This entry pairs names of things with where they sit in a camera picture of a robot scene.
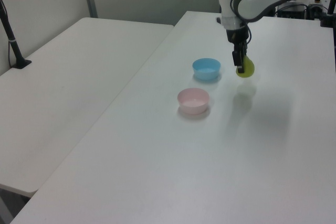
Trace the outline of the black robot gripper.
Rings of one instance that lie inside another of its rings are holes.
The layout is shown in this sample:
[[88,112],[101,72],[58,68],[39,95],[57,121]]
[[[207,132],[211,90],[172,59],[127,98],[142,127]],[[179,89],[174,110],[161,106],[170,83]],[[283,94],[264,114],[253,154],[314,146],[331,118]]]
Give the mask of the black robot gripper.
[[238,73],[244,73],[244,57],[247,56],[250,29],[248,26],[243,26],[235,30],[226,30],[226,34],[228,41],[234,44],[235,49],[232,52],[234,66]]

